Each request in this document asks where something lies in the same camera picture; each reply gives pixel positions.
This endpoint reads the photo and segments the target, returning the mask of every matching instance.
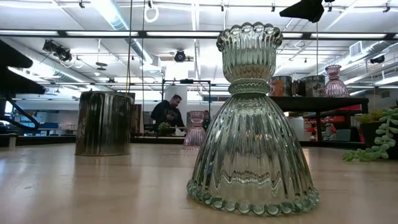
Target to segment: glass candle holder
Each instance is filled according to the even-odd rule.
[[[349,97],[347,86],[339,79],[341,65],[330,65],[325,68],[329,81],[325,86],[325,97]]]
[[[228,99],[211,122],[187,191],[229,212],[278,215],[306,212],[319,201],[299,140],[266,93],[275,72],[281,31],[245,23],[217,39]]]
[[[192,127],[187,131],[185,136],[183,149],[199,149],[206,137],[206,131],[202,127],[205,119],[204,111],[189,112]]]

